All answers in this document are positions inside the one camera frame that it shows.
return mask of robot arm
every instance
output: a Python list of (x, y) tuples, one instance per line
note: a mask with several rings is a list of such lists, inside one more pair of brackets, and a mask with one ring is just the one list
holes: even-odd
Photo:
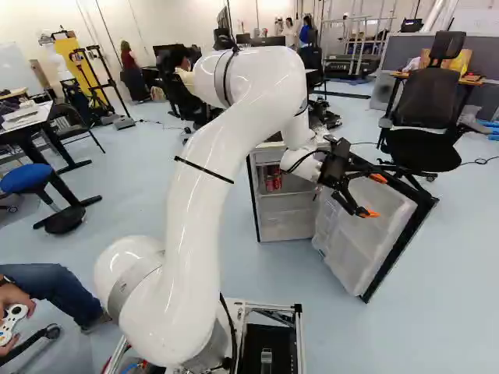
[[(197, 373), (225, 355), (227, 334), (217, 318), (218, 234), (242, 162), (281, 131), (289, 148), (281, 167), (288, 170), (317, 148), (317, 136), (302, 107), (305, 69), (294, 51), (214, 51), (194, 69), (198, 96), (228, 110), (197, 131), (175, 158), (163, 241), (118, 240), (100, 255), (94, 280), (104, 307), (146, 360)], [(293, 172), (317, 182), (321, 168), (306, 157)]]

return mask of person's leg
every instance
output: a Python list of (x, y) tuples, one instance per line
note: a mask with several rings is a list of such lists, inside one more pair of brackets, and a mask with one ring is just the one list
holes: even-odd
[(13, 280), (31, 298), (48, 300), (80, 326), (102, 316), (101, 303), (65, 267), (53, 263), (0, 265), (0, 274)]

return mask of game controller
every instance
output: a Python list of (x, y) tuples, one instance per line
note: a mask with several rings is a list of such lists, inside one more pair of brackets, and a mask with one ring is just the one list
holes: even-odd
[(13, 304), (6, 312), (7, 316), (3, 319), (3, 325), (0, 327), (0, 347), (4, 347), (10, 342), (14, 336), (16, 324), (28, 314), (28, 307), (22, 304)]

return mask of black hair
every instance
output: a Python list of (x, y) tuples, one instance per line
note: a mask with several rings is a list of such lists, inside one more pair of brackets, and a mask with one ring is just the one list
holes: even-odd
[(184, 44), (175, 46), (170, 54), (170, 70), (173, 71), (177, 66), (180, 66), (184, 57), (189, 58), (189, 49)]

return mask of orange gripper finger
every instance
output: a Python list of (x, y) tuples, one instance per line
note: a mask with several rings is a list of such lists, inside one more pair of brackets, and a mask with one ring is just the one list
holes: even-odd
[(388, 183), (387, 179), (381, 174), (371, 174), (369, 178), (383, 185), (386, 185)]

